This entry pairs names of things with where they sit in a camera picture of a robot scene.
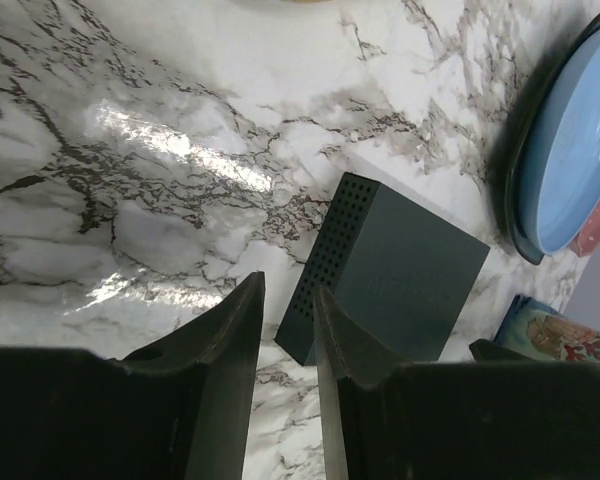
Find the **black network switch box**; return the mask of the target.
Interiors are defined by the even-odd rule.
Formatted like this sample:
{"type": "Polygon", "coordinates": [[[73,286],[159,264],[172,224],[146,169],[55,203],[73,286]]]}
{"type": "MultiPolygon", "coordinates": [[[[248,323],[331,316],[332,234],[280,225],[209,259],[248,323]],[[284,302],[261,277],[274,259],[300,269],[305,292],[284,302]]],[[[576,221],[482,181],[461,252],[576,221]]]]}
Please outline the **black network switch box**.
{"type": "Polygon", "coordinates": [[[489,251],[388,186],[346,173],[275,341],[299,364],[314,364],[313,300],[325,287],[393,351],[436,361],[489,251]]]}

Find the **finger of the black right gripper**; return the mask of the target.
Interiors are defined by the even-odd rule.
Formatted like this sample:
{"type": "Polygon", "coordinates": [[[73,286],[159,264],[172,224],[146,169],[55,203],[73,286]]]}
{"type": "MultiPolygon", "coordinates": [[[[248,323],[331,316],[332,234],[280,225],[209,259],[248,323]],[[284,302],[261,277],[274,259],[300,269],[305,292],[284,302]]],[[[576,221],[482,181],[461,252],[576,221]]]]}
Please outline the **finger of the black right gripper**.
{"type": "Polygon", "coordinates": [[[530,358],[487,339],[474,341],[469,345],[469,349],[474,360],[477,362],[530,361],[530,358]]]}

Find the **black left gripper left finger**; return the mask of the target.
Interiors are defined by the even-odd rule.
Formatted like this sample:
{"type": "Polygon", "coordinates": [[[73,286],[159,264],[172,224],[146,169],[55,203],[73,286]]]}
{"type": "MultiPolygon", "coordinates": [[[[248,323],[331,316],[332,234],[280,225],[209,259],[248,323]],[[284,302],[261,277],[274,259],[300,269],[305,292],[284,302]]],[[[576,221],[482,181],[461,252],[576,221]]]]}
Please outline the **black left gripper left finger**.
{"type": "Polygon", "coordinates": [[[0,347],[0,479],[238,479],[265,276],[123,359],[0,347]]]}

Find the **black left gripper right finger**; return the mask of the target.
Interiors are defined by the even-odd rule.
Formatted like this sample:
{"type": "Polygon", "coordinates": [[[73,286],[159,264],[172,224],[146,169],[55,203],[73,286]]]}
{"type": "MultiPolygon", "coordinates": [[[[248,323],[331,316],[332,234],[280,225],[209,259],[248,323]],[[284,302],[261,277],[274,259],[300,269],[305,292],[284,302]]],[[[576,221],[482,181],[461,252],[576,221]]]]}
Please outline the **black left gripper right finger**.
{"type": "Polygon", "coordinates": [[[600,479],[600,365],[414,363],[315,296],[330,479],[600,479]]]}

